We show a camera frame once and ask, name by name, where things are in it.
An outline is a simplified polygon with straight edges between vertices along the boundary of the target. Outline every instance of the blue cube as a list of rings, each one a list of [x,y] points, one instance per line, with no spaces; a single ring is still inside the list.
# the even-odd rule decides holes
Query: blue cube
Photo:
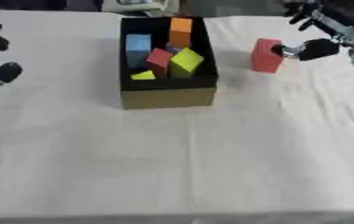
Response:
[[[151,35],[128,34],[125,52],[129,67],[145,67],[145,61],[151,53]]]

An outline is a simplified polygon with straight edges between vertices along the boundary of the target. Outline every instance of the lime green cube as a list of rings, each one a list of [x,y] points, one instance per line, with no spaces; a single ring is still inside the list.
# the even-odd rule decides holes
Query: lime green cube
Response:
[[[194,75],[204,58],[189,48],[184,48],[170,60],[170,76],[187,79]]]

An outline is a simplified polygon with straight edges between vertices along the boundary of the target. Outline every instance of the box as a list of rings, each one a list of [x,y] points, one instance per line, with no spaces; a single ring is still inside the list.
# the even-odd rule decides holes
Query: box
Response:
[[[152,34],[152,49],[165,49],[169,40],[171,19],[123,18],[121,40],[128,34]],[[193,18],[191,49],[204,61],[191,79],[132,80],[132,74],[145,70],[130,68],[125,55],[125,41],[120,41],[120,86],[125,109],[159,109],[174,107],[209,106],[216,94],[218,72],[209,35],[201,17]]]

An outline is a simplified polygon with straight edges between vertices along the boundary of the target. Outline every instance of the orange cube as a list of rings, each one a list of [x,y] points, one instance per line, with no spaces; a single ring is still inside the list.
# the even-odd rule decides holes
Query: orange cube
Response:
[[[172,17],[170,24],[170,46],[177,48],[190,47],[191,44],[192,19]]]

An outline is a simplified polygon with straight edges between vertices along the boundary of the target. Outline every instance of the table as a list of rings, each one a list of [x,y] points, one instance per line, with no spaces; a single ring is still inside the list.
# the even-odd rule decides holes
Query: table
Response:
[[[207,19],[221,76],[215,105],[125,111],[119,19],[0,11],[11,40],[0,64],[25,68],[0,91],[0,217],[271,224],[354,217],[354,68],[345,52],[254,73],[257,38],[294,45],[323,34],[297,32],[281,17]]]

